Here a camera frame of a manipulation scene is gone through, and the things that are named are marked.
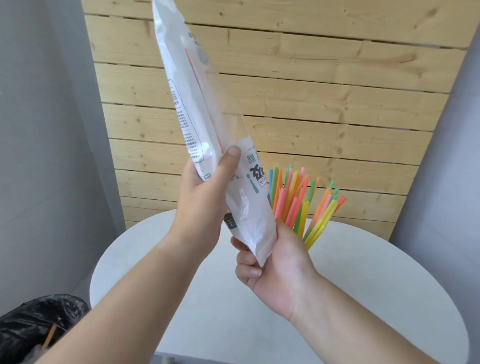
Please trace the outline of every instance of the tabletop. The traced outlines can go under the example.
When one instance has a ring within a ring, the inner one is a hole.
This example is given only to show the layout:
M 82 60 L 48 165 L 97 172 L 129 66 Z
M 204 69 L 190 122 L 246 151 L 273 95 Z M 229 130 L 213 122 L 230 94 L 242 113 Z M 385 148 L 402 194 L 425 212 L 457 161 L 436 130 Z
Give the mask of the tabletop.
M 90 284 L 95 306 L 168 232 L 175 210 L 119 236 Z M 230 364 L 322 363 L 295 329 L 235 276 L 237 251 L 223 224 L 157 353 Z M 310 250 L 316 269 L 414 345 L 445 364 L 465 363 L 468 335 L 453 301 L 411 257 L 359 228 L 330 222 Z

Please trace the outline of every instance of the white plastic package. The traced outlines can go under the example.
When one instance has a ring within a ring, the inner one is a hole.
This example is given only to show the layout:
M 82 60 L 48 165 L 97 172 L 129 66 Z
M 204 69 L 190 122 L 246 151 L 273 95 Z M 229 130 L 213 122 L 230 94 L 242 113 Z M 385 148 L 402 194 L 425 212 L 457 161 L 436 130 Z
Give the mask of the white plastic package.
M 155 34 L 177 109 L 183 137 L 198 174 L 210 178 L 229 146 L 241 149 L 241 160 L 228 186 L 225 223 L 255 254 L 259 264 L 276 241 L 269 185 L 240 104 L 184 22 L 173 0 L 153 0 Z

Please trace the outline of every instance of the trash bin liner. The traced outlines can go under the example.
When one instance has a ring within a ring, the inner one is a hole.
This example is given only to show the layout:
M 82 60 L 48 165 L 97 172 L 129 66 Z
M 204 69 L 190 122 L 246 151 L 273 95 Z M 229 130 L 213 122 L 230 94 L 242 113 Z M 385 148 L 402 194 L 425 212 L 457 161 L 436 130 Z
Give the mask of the trash bin liner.
M 51 345 L 89 311 L 87 303 L 69 294 L 54 294 L 26 302 L 0 317 L 0 363 L 18 364 L 43 344 L 53 324 Z

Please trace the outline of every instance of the wooden plank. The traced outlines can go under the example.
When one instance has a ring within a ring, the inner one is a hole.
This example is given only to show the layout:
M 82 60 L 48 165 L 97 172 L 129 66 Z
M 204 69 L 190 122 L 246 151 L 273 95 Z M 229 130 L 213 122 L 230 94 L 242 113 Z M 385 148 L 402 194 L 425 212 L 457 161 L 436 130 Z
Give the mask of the wooden plank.
M 115 170 L 120 196 L 154 200 L 177 201 L 180 176 Z M 324 192 L 319 188 L 312 201 L 310 213 L 318 205 Z M 337 212 L 338 217 L 395 222 L 405 202 L 405 196 L 358 191 L 341 191 L 347 202 Z
M 183 144 L 174 110 L 170 110 L 169 119 L 164 109 L 148 109 L 145 117 L 145 108 L 120 115 L 123 109 L 121 105 L 104 106 L 110 137 Z M 431 132 L 346 124 L 251 116 L 244 120 L 257 150 L 318 157 L 419 165 L 432 137 Z
M 129 205 L 137 205 L 137 206 L 157 206 L 157 208 L 141 208 L 141 207 L 131 207 L 131 206 L 126 206 L 124 205 L 124 199 L 128 198 L 128 202 L 126 202 Z M 131 222 L 133 221 L 142 221 L 146 218 L 149 218 L 153 215 L 159 214 L 165 210 L 165 205 L 167 206 L 175 206 L 173 208 L 177 208 L 177 203 L 172 202 L 172 201 L 160 201 L 160 200 L 148 200 L 144 198 L 134 198 L 134 197 L 122 197 L 122 206 L 123 206 L 123 213 L 125 218 L 129 218 Z M 393 222 L 387 222 L 387 221 L 374 221 L 374 220 L 362 220 L 362 219 L 357 219 L 357 218 L 338 218 L 338 217 L 333 217 L 332 221 L 337 221 L 337 222 L 342 222 L 344 224 L 356 226 L 357 228 L 366 230 L 368 232 L 371 232 L 372 234 L 375 234 L 377 236 L 380 236 L 381 238 L 388 240 L 390 238 L 390 235 L 392 234 L 392 230 L 395 226 L 395 223 Z
M 480 20 L 471 0 L 176 0 L 189 23 L 468 47 Z M 151 19 L 150 1 L 83 0 L 87 13 Z
M 110 139 L 113 163 L 116 169 L 181 174 L 189 158 L 183 145 L 137 142 Z M 418 167 L 359 160 L 295 156 L 259 152 L 264 170 L 279 166 L 305 167 L 311 177 L 322 178 L 320 186 L 331 180 L 348 190 L 407 194 Z
M 127 221 L 127 220 L 125 220 L 125 227 L 128 230 L 129 228 L 131 228 L 133 225 L 136 225 L 137 223 L 138 223 L 138 221 Z
M 174 108 L 163 69 L 96 64 L 104 102 Z M 433 131 L 448 95 L 222 75 L 245 115 Z
M 97 62 L 162 67 L 153 22 L 87 15 Z M 465 51 L 191 25 L 220 73 L 450 92 Z

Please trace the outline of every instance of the forearm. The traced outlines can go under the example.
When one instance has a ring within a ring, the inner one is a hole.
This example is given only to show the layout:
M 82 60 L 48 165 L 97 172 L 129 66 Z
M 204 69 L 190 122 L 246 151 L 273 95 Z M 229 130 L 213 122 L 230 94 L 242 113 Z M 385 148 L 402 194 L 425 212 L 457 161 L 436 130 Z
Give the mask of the forearm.
M 326 364 L 436 363 L 320 276 L 301 302 L 292 323 Z
M 200 264 L 167 236 L 39 364 L 148 363 Z

